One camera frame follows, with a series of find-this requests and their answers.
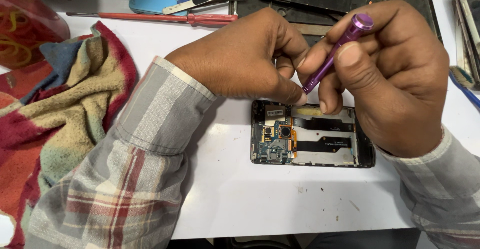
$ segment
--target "fingernail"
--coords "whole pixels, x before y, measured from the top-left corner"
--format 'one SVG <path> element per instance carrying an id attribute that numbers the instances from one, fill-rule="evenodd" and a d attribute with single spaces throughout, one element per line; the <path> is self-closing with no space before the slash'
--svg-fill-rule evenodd
<path id="1" fill-rule="evenodd" d="M 307 58 L 307 57 L 304 57 L 304 58 L 303 58 L 303 60 L 298 64 L 297 68 L 300 67 L 300 66 L 302 66 L 302 64 L 303 64 L 303 62 L 305 61 L 306 58 Z"/>
<path id="2" fill-rule="evenodd" d="M 305 93 L 302 93 L 300 99 L 298 99 L 298 101 L 293 105 L 302 106 L 307 103 L 307 100 L 308 100 L 307 95 Z"/>
<path id="3" fill-rule="evenodd" d="M 324 101 L 320 101 L 320 111 L 322 114 L 325 114 L 325 112 L 327 112 L 327 104 Z"/>
<path id="4" fill-rule="evenodd" d="M 341 66 L 349 67 L 357 63 L 361 57 L 362 49 L 360 48 L 360 44 L 353 42 L 338 54 L 338 61 Z"/>

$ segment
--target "shirt cuff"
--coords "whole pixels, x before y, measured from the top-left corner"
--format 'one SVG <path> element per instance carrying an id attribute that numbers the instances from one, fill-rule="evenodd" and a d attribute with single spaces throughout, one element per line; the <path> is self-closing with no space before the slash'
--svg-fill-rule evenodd
<path id="1" fill-rule="evenodd" d="M 178 154 L 215 98 L 180 68 L 155 57 L 130 96 L 116 133 L 141 149 Z"/>
<path id="2" fill-rule="evenodd" d="M 383 157 L 390 162 L 399 162 L 402 164 L 419 164 L 419 163 L 427 163 L 430 160 L 434 160 L 435 158 L 441 157 L 445 151 L 450 147 L 452 144 L 452 134 L 450 133 L 449 130 L 444 128 L 442 126 L 443 130 L 443 136 L 441 139 L 440 144 L 438 144 L 437 147 L 435 147 L 432 151 L 429 153 L 420 156 L 420 157 L 414 157 L 414 158 L 400 158 L 397 156 L 394 156 L 392 154 L 387 153 L 385 150 L 382 148 L 378 147 L 375 145 L 375 147 L 380 151 L 380 153 L 383 155 Z"/>
<path id="3" fill-rule="evenodd" d="M 399 158 L 380 153 L 395 166 L 405 186 L 423 201 L 470 197 L 479 190 L 478 158 L 445 127 L 440 144 L 421 157 Z"/>

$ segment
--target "white label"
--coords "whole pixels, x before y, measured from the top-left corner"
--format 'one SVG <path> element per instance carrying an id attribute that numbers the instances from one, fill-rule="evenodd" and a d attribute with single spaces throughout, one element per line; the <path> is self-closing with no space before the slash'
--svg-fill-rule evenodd
<path id="1" fill-rule="evenodd" d="M 283 110 L 273 110 L 273 111 L 267 111 L 267 116 L 279 116 L 283 115 Z"/>

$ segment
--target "purple screwdriver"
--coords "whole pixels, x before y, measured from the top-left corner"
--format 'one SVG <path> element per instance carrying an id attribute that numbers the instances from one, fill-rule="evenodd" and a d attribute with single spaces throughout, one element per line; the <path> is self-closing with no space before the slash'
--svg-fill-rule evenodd
<path id="1" fill-rule="evenodd" d="M 346 29 L 345 33 L 340 37 L 333 46 L 332 51 L 328 54 L 327 59 L 318 68 L 318 70 L 311 74 L 305 84 L 303 85 L 303 91 L 309 94 L 316 85 L 322 80 L 327 73 L 328 69 L 333 65 L 333 56 L 337 49 L 345 43 L 356 41 L 365 31 L 369 31 L 374 27 L 374 21 L 364 13 L 357 13 L 352 17 L 352 24 Z"/>

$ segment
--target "white work surface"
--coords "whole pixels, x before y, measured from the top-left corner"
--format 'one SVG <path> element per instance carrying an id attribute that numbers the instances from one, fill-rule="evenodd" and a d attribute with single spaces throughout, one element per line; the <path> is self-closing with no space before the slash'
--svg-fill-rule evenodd
<path id="1" fill-rule="evenodd" d="M 63 12 L 130 12 L 128 0 L 45 1 L 67 21 L 72 37 L 89 34 L 99 19 Z M 433 2 L 450 63 L 456 64 L 451 0 Z M 228 10 L 223 5 L 201 13 Z M 155 55 L 164 57 L 215 31 L 183 24 L 101 21 L 129 50 L 140 76 Z M 316 94 L 309 95 L 309 103 L 318 103 Z M 346 106 L 354 105 L 350 93 L 343 96 Z M 371 169 L 251 163 L 251 103 L 218 98 L 205 113 L 187 148 L 185 200 L 173 239 L 413 227 L 399 196 L 399 176 L 380 154 Z M 480 154 L 480 113 L 451 81 L 442 121 L 466 148 Z M 11 231 L 5 225 L 0 221 L 0 229 L 6 230 L 0 235 Z"/>

